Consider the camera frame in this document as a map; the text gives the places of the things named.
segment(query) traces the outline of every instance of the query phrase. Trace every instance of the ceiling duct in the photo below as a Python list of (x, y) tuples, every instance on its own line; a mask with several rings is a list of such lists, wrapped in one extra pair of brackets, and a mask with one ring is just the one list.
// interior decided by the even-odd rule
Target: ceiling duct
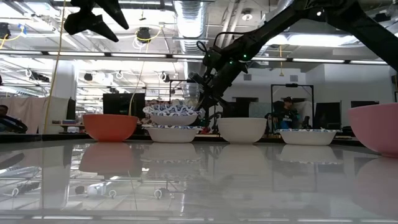
[[(207, 3), (200, 1), (175, 1), (175, 11), (177, 13), (177, 27), (179, 37), (186, 39), (204, 39), (206, 23)], [(203, 54), (197, 47), (196, 40), (181, 40), (180, 45), (184, 54)], [(201, 63), (185, 62), (185, 79), (191, 72), (200, 73)], [(197, 85), (189, 85), (189, 95), (196, 95)]]

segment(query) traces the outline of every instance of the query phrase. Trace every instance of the white bowl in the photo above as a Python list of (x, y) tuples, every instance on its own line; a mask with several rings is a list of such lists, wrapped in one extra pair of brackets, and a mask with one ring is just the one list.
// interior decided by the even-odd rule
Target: white bowl
[(329, 146), (284, 146), (279, 160), (302, 164), (341, 164)]
[(266, 130), (264, 118), (220, 118), (217, 120), (221, 137), (230, 143), (252, 144), (262, 137)]
[(148, 130), (150, 138), (155, 142), (187, 143), (192, 142), (202, 127), (197, 126), (167, 126), (143, 125)]
[(198, 115), (189, 116), (159, 116), (151, 115), (151, 120), (160, 125), (190, 125), (197, 119)]
[(335, 137), (336, 130), (281, 129), (278, 130), (286, 144), (304, 146), (327, 146)]

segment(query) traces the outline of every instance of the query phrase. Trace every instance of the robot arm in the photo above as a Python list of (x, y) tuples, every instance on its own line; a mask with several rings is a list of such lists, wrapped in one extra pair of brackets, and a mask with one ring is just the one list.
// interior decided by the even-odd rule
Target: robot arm
[(300, 19), (311, 19), (345, 30), (353, 34), (376, 55), (398, 71), (397, 37), (369, 18), (357, 0), (295, 0), (262, 27), (245, 33), (231, 45), (221, 49), (213, 46), (206, 51), (203, 64), (207, 66), (203, 76), (191, 73), (190, 78), (201, 86), (197, 108), (207, 109), (220, 103), (231, 109), (222, 99), (224, 91), (232, 85), (241, 72), (248, 72), (250, 61), (268, 40), (280, 34)]

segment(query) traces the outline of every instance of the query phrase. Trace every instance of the wall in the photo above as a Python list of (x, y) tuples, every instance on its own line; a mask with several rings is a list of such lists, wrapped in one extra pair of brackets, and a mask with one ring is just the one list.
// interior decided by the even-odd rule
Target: wall
[[(249, 69), (249, 74), (252, 75), (251, 81), (243, 80), (243, 73), (236, 77), (233, 85), (224, 92), (224, 100), (233, 101), (234, 97), (255, 97), (259, 98), (259, 102), (271, 102), (271, 84), (286, 84), (291, 83), (290, 76), (298, 75), (298, 84), (305, 84), (305, 73), (300, 69), (287, 68), (283, 69), (284, 76), (280, 76), (280, 69), (276, 68), (272, 71), (269, 69)], [(310, 95), (302, 88), (286, 88), (277, 87), (274, 89), (274, 101), (281, 98), (292, 96), (296, 98), (308, 98)]]
[(394, 101), (390, 67), (380, 65), (320, 65), (307, 72), (306, 81), (315, 85), (315, 102), (342, 101), (342, 125), (348, 126), (351, 101)]

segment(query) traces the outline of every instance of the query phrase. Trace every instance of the ceiling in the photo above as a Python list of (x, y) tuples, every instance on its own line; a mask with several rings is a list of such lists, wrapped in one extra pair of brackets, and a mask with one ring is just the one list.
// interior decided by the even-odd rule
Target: ceiling
[[(65, 34), (62, 37), (62, 51), (76, 51), (76, 52), (147, 52), (160, 54), (182, 54), (180, 47), (181, 38), (178, 37), (177, 15), (169, 10), (154, 10), (147, 9), (146, 4), (142, 4), (141, 9), (137, 5), (144, 1), (119, 1), (123, 8), (123, 13), (129, 24), (129, 29), (124, 30), (119, 26), (107, 13), (101, 8), (94, 8), (93, 12), (96, 15), (102, 14), (105, 23), (117, 35), (119, 42), (115, 43), (111, 40), (95, 34), (90, 31), (84, 31), (76, 35)], [(361, 0), (362, 7), (367, 11), (377, 11), (390, 7), (392, 1), (370, 1)], [(166, 1), (167, 9), (172, 8), (172, 2)], [(212, 46), (215, 36), (221, 32), (224, 18), (229, 0), (207, 0), (207, 18), (206, 18), (206, 32), (205, 41), (207, 47)], [(277, 7), (277, 0), (246, 0), (244, 9), (250, 9), (252, 19), (244, 21), (241, 19), (242, 14), (238, 16), (238, 23), (236, 32), (247, 32), (256, 29), (263, 23), (264, 14), (273, 11)], [(39, 50), (39, 51), (57, 51), (60, 45), (60, 21), (63, 9), (62, 1), (46, 1), (46, 0), (25, 0), (12, 2), (7, 0), (0, 0), (0, 9), (5, 12), (1, 15), (0, 22), (8, 22), (11, 30), (11, 38), (18, 36), (21, 32), (20, 25), (25, 27), (25, 34), (20, 38), (7, 41), (2, 47), (3, 50)], [(77, 7), (72, 7), (67, 3), (65, 8), (65, 17), (71, 13), (77, 12)], [(146, 45), (138, 43), (135, 38), (136, 31), (140, 27), (149, 27), (151, 36), (156, 36), (151, 42)], [(290, 37), (295, 34), (342, 34), (340, 30), (331, 28), (326, 24), (321, 24), (313, 21), (300, 21), (293, 25), (289, 30), (286, 30), (283, 35)], [(302, 58), (344, 58), (344, 59), (376, 59), (377, 56), (373, 54), (366, 47), (353, 42), (349, 47), (314, 47), (308, 45), (271, 45), (267, 48), (263, 55), (270, 57), (302, 57)], [(108, 73), (114, 76), (113, 82), (120, 86), (134, 86), (137, 85), (138, 76), (142, 75), (140, 85), (145, 86), (168, 86), (159, 79), (159, 74), (165, 72), (170, 75), (172, 79), (185, 79), (184, 63), (183, 62), (143, 62), (137, 61), (117, 61), (117, 60), (76, 60), (75, 62), (80, 72), (80, 85), (100, 85), (102, 83), (86, 82), (84, 81), (85, 73)], [(268, 68), (278, 68), (279, 62), (269, 63)], [(299, 68), (302, 72), (312, 68), (314, 64), (308, 63), (289, 63), (289, 68)], [(30, 80), (26, 76), (26, 69), (38, 72), (51, 78), (53, 68), (52, 59), (42, 58), (0, 58), (0, 74), (4, 83), (42, 83), (40, 81)], [(38, 87), (9, 87), (0, 88), (0, 91), (9, 94), (25, 93), (42, 96), (49, 91), (49, 88)], [(88, 93), (79, 90), (79, 95), (101, 95), (108, 92), (108, 89), (93, 89), (90, 88)]]

